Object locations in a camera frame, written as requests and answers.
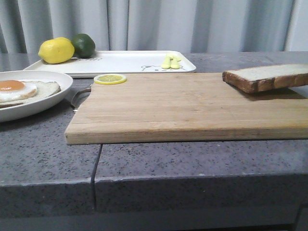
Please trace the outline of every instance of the lemon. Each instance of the lemon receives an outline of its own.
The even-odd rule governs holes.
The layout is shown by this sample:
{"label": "lemon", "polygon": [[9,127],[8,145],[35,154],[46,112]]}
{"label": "lemon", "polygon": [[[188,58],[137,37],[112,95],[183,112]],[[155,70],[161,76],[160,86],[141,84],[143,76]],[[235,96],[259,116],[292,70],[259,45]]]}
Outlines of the lemon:
{"label": "lemon", "polygon": [[106,74],[94,77],[94,82],[104,85],[123,83],[127,80],[126,76],[120,74]]}
{"label": "lemon", "polygon": [[78,58],[90,58],[95,52],[95,43],[87,34],[76,34],[72,38],[72,44]]}
{"label": "lemon", "polygon": [[43,42],[38,54],[49,64],[59,64],[72,58],[74,52],[75,48],[69,39],[58,37]]}

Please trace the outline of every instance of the egg white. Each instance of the egg white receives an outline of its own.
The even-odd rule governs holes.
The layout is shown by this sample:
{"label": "egg white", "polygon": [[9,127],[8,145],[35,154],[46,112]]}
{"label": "egg white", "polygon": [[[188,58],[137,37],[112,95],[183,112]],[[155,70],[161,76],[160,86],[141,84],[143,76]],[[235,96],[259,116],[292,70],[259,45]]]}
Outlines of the egg white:
{"label": "egg white", "polygon": [[24,100],[36,95],[38,88],[33,83],[23,82],[25,87],[20,90],[0,91],[0,103]]}

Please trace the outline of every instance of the white tray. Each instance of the white tray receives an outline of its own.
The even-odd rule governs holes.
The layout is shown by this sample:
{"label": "white tray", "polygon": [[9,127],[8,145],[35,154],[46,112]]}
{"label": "white tray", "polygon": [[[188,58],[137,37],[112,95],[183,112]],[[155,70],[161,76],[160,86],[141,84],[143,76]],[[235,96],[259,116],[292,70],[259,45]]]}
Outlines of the white tray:
{"label": "white tray", "polygon": [[[166,54],[181,58],[180,69],[163,69],[161,64]],[[96,51],[89,59],[72,58],[61,64],[48,64],[43,60],[25,68],[25,70],[54,71],[68,74],[74,78],[94,77],[103,73],[138,72],[191,72],[196,67],[177,51]]]}

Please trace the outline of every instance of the fried egg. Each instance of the fried egg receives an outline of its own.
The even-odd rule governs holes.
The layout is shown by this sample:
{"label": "fried egg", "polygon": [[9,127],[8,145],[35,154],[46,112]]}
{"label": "fried egg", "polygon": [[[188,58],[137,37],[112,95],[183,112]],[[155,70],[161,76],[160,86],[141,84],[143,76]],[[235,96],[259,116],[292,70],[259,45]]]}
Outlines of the fried egg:
{"label": "fried egg", "polygon": [[36,95],[38,89],[33,83],[17,80],[0,81],[0,103],[23,100]]}

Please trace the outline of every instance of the bread crust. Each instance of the bread crust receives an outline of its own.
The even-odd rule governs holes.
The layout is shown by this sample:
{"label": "bread crust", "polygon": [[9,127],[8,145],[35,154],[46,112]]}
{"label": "bread crust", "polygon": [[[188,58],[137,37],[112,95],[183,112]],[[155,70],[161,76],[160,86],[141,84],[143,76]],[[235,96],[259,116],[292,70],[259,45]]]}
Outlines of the bread crust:
{"label": "bread crust", "polygon": [[0,104],[0,108],[13,107],[17,105],[22,105],[24,103],[10,103],[10,104]]}
{"label": "bread crust", "polygon": [[277,76],[255,81],[249,81],[229,71],[222,73],[222,80],[246,93],[256,93],[278,88],[300,87],[308,85],[308,73]]}

